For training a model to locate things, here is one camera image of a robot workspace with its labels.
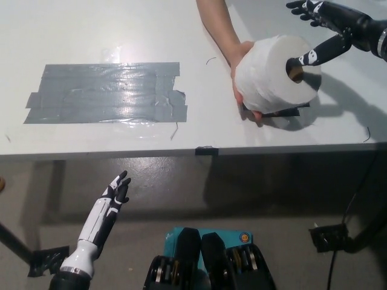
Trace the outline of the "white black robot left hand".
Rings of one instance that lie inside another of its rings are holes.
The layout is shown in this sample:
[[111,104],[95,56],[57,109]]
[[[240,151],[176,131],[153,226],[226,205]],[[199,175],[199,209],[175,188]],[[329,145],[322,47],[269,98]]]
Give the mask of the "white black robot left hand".
[[93,278],[94,261],[102,253],[122,205],[129,201],[127,192],[131,178],[127,174],[123,171],[115,177],[96,200],[80,232],[75,251],[60,266],[61,272]]

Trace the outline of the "person's bare hand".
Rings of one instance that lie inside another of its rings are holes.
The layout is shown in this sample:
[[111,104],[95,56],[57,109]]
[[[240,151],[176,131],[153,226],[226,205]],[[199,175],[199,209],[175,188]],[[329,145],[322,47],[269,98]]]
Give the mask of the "person's bare hand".
[[230,49],[229,57],[227,59],[230,65],[230,76],[232,79],[233,94],[236,99],[236,103],[240,108],[240,111],[242,111],[243,96],[236,88],[236,84],[235,84],[236,68],[239,65],[240,61],[242,61],[243,57],[253,48],[253,46],[254,46],[254,43],[252,41],[240,42],[237,39],[233,43]]

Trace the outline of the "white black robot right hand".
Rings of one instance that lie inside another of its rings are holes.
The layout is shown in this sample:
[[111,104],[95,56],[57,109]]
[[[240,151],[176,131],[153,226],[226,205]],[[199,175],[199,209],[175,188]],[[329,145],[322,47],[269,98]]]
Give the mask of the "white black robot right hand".
[[319,66],[351,47],[386,60],[386,21],[330,1],[293,1],[286,4],[294,15],[310,21],[312,27],[328,28],[336,35],[299,57],[290,58],[287,65]]

